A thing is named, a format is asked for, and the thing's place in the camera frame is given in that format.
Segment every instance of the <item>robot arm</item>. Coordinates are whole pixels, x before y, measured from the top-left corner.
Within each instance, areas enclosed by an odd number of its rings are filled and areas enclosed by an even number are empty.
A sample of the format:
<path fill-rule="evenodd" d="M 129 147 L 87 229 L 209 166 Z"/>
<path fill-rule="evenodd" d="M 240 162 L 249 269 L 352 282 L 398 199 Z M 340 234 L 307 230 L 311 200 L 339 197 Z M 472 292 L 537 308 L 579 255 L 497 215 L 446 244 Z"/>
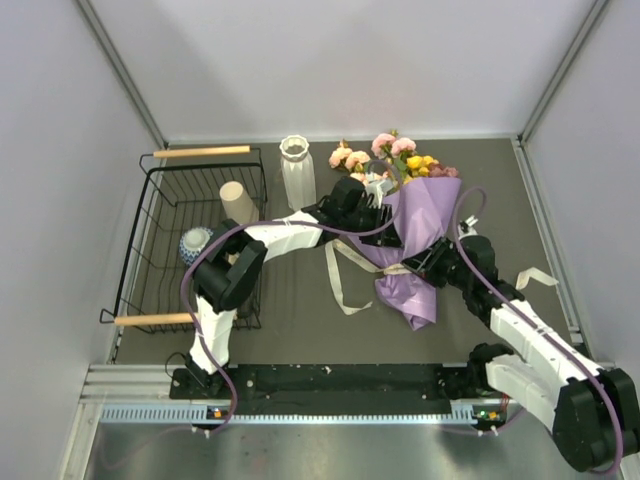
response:
<path fill-rule="evenodd" d="M 248 227 L 214 250 L 195 270 L 203 339 L 220 365 L 229 359 L 228 339 L 236 309 L 249 297 L 263 263 L 294 250 L 322 245 L 337 236 L 289 222 L 303 220 L 351 232 L 371 231 L 384 225 L 391 211 L 385 205 L 372 207 L 363 193 L 362 184 L 343 178 L 331 196 L 318 205 L 282 219 L 283 224 L 278 226 Z M 616 440 L 611 419 L 585 372 L 559 346 L 571 352 L 585 371 L 604 386 L 620 420 L 624 455 L 640 451 L 640 410 L 631 378 L 618 368 L 604 370 L 566 344 L 536 315 L 522 293 L 499 278 L 495 252 L 490 241 L 473 229 L 476 221 L 471 218 L 460 226 L 464 252 L 488 282 L 532 321 L 531 325 L 479 281 L 445 237 L 402 262 L 434 287 L 451 285 L 460 289 L 469 311 L 513 347 L 478 345 L 469 356 L 469 381 L 517 400 L 545 425 L 561 454 L 576 470 L 601 466 L 614 458 Z M 224 222 L 207 245 L 235 225 Z M 371 245 L 400 246 L 393 227 L 361 239 Z M 238 255 L 233 264 L 229 255 Z M 190 356 L 202 374 L 215 373 L 199 338 Z"/>
<path fill-rule="evenodd" d="M 464 252 L 530 323 L 479 280 L 447 238 L 403 261 L 435 287 L 460 289 L 469 311 L 513 347 L 478 345 L 467 364 L 469 382 L 517 400 L 545 425 L 565 460 L 574 469 L 586 471 L 612 461 L 616 448 L 611 418 L 587 378 L 588 372 L 612 400 L 622 430 L 623 455 L 640 451 L 640 410 L 631 378 L 619 368 L 606 371 L 568 345 L 535 313 L 522 293 L 499 278 L 491 243 L 472 228 L 476 221 L 471 217 L 459 227 Z M 582 364 L 584 371 L 565 352 Z"/>

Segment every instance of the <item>wooden handle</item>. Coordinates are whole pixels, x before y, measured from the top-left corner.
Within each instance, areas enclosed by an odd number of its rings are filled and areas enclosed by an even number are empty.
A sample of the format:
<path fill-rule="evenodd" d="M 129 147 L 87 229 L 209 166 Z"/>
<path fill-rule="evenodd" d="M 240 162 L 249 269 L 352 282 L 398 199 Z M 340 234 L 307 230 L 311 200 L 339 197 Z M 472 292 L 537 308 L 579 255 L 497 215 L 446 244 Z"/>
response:
<path fill-rule="evenodd" d="M 206 147 L 206 148 L 182 148 L 178 150 L 158 150 L 153 152 L 155 158 L 176 158 L 176 157 L 201 157 L 203 155 L 231 155 L 236 153 L 249 153 L 249 145 L 238 145 L 235 147 Z"/>
<path fill-rule="evenodd" d="M 132 315 L 116 317 L 115 324 L 120 327 L 136 327 L 141 325 L 169 325 L 175 323 L 191 323 L 188 313 L 167 313 L 165 315 Z"/>

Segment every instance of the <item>purple wrapping paper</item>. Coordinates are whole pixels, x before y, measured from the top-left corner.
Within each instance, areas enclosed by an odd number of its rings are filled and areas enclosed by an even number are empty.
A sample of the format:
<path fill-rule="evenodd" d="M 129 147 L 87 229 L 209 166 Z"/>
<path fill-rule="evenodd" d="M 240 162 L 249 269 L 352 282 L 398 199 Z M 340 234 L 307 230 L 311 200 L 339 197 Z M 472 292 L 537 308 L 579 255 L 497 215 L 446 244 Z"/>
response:
<path fill-rule="evenodd" d="M 461 181 L 459 178 L 417 178 L 402 188 L 404 202 L 394 225 L 404 249 L 363 245 L 357 237 L 353 244 L 380 268 L 400 263 L 429 246 L 447 232 Z M 383 199 L 398 208 L 399 193 Z M 436 321 L 436 290 L 416 275 L 385 275 L 375 281 L 378 297 L 400 310 L 413 330 Z"/>

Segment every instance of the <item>metal frame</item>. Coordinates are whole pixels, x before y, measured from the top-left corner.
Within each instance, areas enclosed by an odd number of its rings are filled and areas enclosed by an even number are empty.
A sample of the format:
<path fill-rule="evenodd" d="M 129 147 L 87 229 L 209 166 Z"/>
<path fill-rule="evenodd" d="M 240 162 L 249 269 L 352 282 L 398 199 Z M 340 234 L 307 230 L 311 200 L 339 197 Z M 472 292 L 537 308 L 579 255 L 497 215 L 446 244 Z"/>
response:
<path fill-rule="evenodd" d="M 593 33 L 595 27 L 604 18 L 604 14 L 610 3 L 610 0 L 595 0 L 593 2 L 591 10 L 589 10 L 589 13 L 578 29 L 578 33 L 571 42 L 569 49 L 565 53 L 564 57 L 562 57 L 560 65 L 558 65 L 558 68 L 551 77 L 551 80 L 549 80 L 549 83 L 542 93 L 540 100 L 538 100 L 538 103 L 533 109 L 529 120 L 527 120 L 522 133 L 518 136 L 523 144 L 526 144 L 535 133 L 538 125 L 540 124 L 540 121 L 544 117 L 545 112 L 549 108 L 551 101 L 553 100 L 560 86 L 569 74 L 571 67 L 573 67 L 573 64 L 580 55 L 580 52 L 586 45 L 587 40 Z"/>
<path fill-rule="evenodd" d="M 78 405 L 58 475 L 59 480 L 84 479 L 101 415 L 100 404 Z"/>
<path fill-rule="evenodd" d="M 210 405 L 228 407 L 229 400 L 170 400 L 171 378 L 178 365 L 91 365 L 79 403 Z"/>
<path fill-rule="evenodd" d="M 415 140 L 508 140 L 513 137 L 514 132 L 497 132 L 497 133 L 439 133 L 436 135 L 421 135 L 414 136 Z M 308 135 L 307 138 L 311 142 L 333 142 L 335 136 L 326 135 Z M 280 143 L 282 138 L 279 137 L 246 137 L 243 138 L 241 143 L 254 144 L 254 143 Z M 219 144 L 220 141 L 212 138 L 193 138 L 189 140 L 168 139 L 168 148 L 198 148 L 211 146 L 212 144 Z M 371 142 L 371 135 L 357 134 L 349 135 L 350 142 L 366 141 Z"/>
<path fill-rule="evenodd" d="M 107 61 L 109 62 L 113 73 L 120 82 L 120 85 L 122 85 L 122 88 L 129 97 L 129 100 L 131 100 L 133 109 L 140 117 L 140 120 L 142 120 L 142 123 L 149 132 L 149 135 L 151 135 L 151 138 L 153 138 L 153 140 L 159 147 L 166 148 L 167 142 L 164 139 L 164 135 L 162 135 L 162 132 L 160 131 L 160 127 L 158 127 L 158 124 L 153 118 L 149 107 L 147 107 L 147 104 L 142 98 L 138 87 L 136 87 L 131 74 L 129 74 L 126 65 L 122 61 L 122 58 L 120 57 L 120 54 L 118 53 L 115 45 L 111 41 L 111 38 L 104 28 L 104 25 L 102 24 L 102 21 L 100 20 L 100 17 L 98 16 L 95 8 L 93 8 L 91 1 L 73 0 L 73 2 L 78 7 L 80 14 L 89 27 L 89 30 L 98 42 L 98 45 L 100 46 Z"/>
<path fill-rule="evenodd" d="M 551 267 L 551 274 L 559 281 L 557 289 L 560 305 L 562 306 L 562 311 L 569 325 L 569 330 L 572 333 L 572 340 L 574 340 L 573 336 L 580 334 L 583 326 L 578 321 L 578 319 L 582 317 L 580 315 L 581 311 L 578 302 L 572 294 L 573 289 L 571 287 L 573 282 L 565 268 L 566 262 L 564 261 L 560 245 L 554 234 L 555 229 L 551 221 L 549 208 L 540 191 L 540 183 L 536 178 L 530 157 L 527 155 L 527 149 L 523 147 L 521 141 L 516 138 L 512 139 L 512 146 L 518 161 L 518 166 L 520 167 L 525 190 L 531 203 L 533 217 L 540 232 L 542 246 L 544 247 L 549 266 Z M 582 335 L 581 337 L 581 339 L 578 339 L 576 336 L 575 343 L 585 343 L 588 349 L 589 345 L 585 338 L 588 337 L 588 335 Z"/>

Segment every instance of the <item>flower bouquet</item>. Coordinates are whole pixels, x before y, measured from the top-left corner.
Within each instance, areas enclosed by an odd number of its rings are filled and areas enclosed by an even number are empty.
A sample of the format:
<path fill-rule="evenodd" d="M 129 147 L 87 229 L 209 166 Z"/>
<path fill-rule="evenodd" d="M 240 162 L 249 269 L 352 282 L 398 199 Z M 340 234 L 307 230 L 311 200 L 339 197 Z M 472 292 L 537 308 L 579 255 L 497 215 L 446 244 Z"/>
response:
<path fill-rule="evenodd" d="M 364 176 L 364 162 L 348 162 L 351 155 L 357 152 L 341 150 L 343 145 L 329 160 L 332 167 L 344 166 L 351 176 L 367 182 Z M 405 258 L 429 248 L 436 240 L 446 234 L 455 201 L 458 196 L 461 181 L 459 172 L 453 167 L 445 167 L 431 156 L 421 156 L 417 152 L 414 141 L 409 138 L 398 138 L 397 132 L 382 133 L 376 137 L 371 145 L 373 154 L 390 164 L 393 164 L 402 176 L 396 179 L 396 188 L 385 196 L 383 203 L 391 205 L 398 215 L 394 226 L 402 240 L 403 248 L 374 247 L 364 245 L 358 237 L 351 237 L 355 247 L 385 275 L 375 281 L 378 297 L 387 305 L 401 311 L 410 327 L 417 330 L 436 320 L 436 292 L 435 288 L 424 282 L 418 276 L 403 270 L 400 265 Z M 329 247 L 327 247 L 327 261 L 330 261 Z M 336 293 L 336 286 L 332 279 L 332 287 Z M 336 300 L 343 307 L 336 294 Z M 343 311 L 358 311 L 344 307 Z"/>

